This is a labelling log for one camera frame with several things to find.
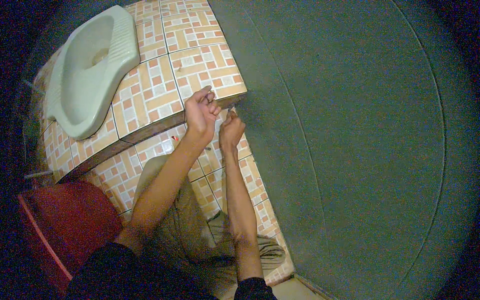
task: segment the finger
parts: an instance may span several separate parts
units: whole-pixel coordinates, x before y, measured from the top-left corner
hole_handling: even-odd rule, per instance
[[[231,117],[231,116],[227,116],[227,118],[225,119],[225,121],[223,121],[223,123],[222,123],[221,126],[228,125],[230,122],[232,122],[232,117]]]
[[[215,92],[209,92],[207,94],[208,102],[212,102],[214,98],[215,98]]]
[[[221,111],[222,111],[222,108],[221,108],[221,107],[217,107],[217,108],[215,109],[215,111],[213,112],[213,114],[217,116]]]
[[[233,111],[233,110],[229,111],[227,116],[230,116],[232,119],[238,117],[237,114],[235,113],[235,111]]]
[[[202,102],[211,89],[212,89],[212,86],[207,85],[204,88],[202,88],[200,91],[196,91],[195,93],[193,93],[193,95],[189,98],[189,100],[194,99],[196,102]]]
[[[208,112],[213,113],[217,107],[218,102],[216,100],[212,100],[212,102],[208,103]]]

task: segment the red object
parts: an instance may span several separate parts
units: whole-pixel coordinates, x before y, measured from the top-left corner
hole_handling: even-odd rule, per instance
[[[122,229],[103,192],[86,181],[18,195],[25,240],[61,296],[88,257]]]

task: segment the man's right hand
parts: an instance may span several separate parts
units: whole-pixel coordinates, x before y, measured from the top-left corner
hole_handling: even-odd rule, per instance
[[[237,145],[244,130],[245,123],[231,110],[227,115],[227,119],[220,126],[220,149],[224,155],[237,153]]]

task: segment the brown tile trim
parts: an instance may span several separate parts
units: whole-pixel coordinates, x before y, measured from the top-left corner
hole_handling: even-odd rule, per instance
[[[220,106],[222,109],[228,108],[245,99],[247,99],[247,93],[231,95],[218,100],[218,106]]]
[[[142,127],[120,139],[131,144],[138,144],[139,142],[146,140],[156,134],[165,132],[170,128],[184,123],[184,119],[185,111],[180,111],[165,119],[158,120],[156,122],[153,122],[152,124]]]
[[[124,150],[127,150],[132,146],[133,145],[131,143],[128,143],[122,140],[117,140],[113,144],[107,146],[106,148],[100,150],[98,153],[94,154],[92,157],[90,157],[83,163],[79,164],[78,167],[74,168],[71,172],[69,172],[62,179],[60,179],[59,183],[69,182],[79,178],[80,176],[90,171],[91,169],[95,168],[99,164],[103,163],[107,159],[114,157],[118,153]]]
[[[246,93],[232,95],[218,101],[218,105],[221,108],[227,108],[235,103],[238,103],[241,100],[246,98]],[[183,124],[185,122],[185,111],[180,111],[174,115],[171,115],[165,119],[158,120],[153,122],[150,125],[147,125],[139,130],[136,130],[121,139],[117,140],[113,144],[107,146],[106,148],[100,150],[100,152],[94,154],[92,157],[88,158],[86,161],[81,163],[79,166],[74,168],[71,172],[66,174],[59,183],[69,182],[74,179],[79,178],[86,172],[95,168],[97,165],[106,161],[107,159],[117,155],[118,153],[130,148],[132,145],[138,144],[139,142],[146,140],[156,134],[165,132],[175,126]]]

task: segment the khaki pants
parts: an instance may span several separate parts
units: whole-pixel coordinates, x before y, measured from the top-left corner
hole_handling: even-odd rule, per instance
[[[168,156],[147,161],[138,181],[133,205],[162,169]],[[279,267],[285,252],[274,240],[258,236],[264,276]],[[192,185],[186,180],[175,202],[155,229],[145,256],[186,272],[219,299],[233,297],[237,287],[235,251],[228,233],[228,216],[219,212],[206,220]]]

